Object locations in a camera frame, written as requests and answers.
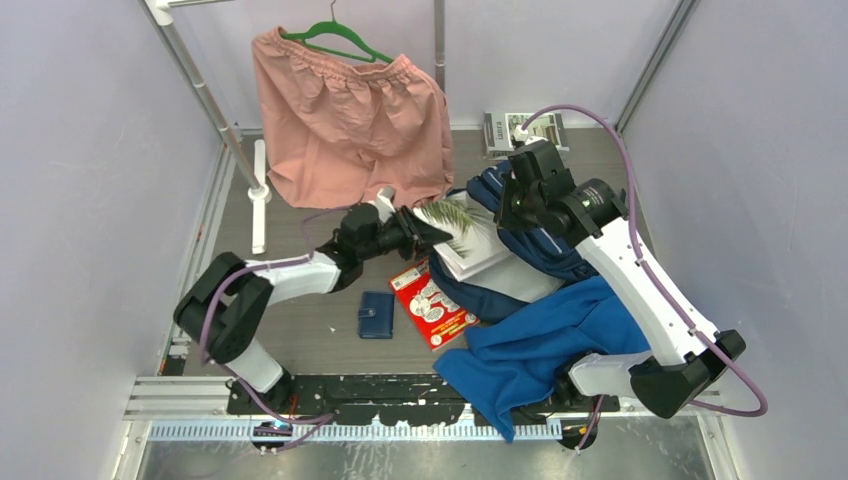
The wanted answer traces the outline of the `white palm leaf book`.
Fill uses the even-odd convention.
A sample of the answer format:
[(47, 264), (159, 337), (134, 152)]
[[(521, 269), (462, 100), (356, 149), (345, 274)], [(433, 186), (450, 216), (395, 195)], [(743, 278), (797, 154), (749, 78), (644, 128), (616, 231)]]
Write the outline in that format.
[(498, 237), (493, 213), (466, 191), (421, 207), (413, 213), (451, 238), (434, 249), (452, 277), (463, 281), (505, 260), (510, 254)]

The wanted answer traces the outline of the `navy blue backpack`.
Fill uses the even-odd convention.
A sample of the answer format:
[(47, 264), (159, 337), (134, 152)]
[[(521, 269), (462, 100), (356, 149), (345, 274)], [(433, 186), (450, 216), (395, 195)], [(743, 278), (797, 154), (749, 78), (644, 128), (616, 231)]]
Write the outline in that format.
[(499, 230), (506, 257), (481, 274), (458, 280), (445, 260), (428, 260), (431, 277), (447, 297), (485, 323), (494, 324), (597, 271), (579, 253), (546, 230)]

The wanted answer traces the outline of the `red cartoon book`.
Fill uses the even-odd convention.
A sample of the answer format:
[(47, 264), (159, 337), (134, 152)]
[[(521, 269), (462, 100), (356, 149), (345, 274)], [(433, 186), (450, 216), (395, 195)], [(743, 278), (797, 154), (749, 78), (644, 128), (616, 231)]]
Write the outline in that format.
[(389, 280), (389, 286), (431, 351), (459, 338), (480, 319), (461, 308), (433, 280), (423, 260)]

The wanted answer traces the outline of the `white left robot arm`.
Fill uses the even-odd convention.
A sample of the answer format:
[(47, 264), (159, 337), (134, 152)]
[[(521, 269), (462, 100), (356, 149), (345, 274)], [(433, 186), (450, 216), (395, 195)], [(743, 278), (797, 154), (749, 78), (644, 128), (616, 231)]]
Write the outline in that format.
[(346, 208), (331, 238), (304, 255), (272, 261), (218, 255), (179, 300), (173, 321), (204, 361), (235, 377), (241, 398), (277, 413), (290, 403), (293, 377), (257, 338), (265, 310), (292, 298), (341, 291), (373, 258), (396, 251), (405, 260), (418, 259), (452, 238), (408, 207), (355, 204)]

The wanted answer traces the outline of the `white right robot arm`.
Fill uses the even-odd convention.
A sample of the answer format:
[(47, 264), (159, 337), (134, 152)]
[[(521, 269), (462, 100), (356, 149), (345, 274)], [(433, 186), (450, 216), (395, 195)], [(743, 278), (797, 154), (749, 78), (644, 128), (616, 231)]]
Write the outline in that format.
[(630, 231), (629, 211), (606, 182), (581, 184), (545, 139), (507, 156), (498, 227), (542, 228), (562, 239), (607, 282), (648, 342), (638, 354), (588, 354), (555, 384), (558, 403), (582, 409), (593, 396), (638, 399), (654, 415), (670, 419), (717, 381), (746, 342), (735, 330), (719, 330), (673, 284)]

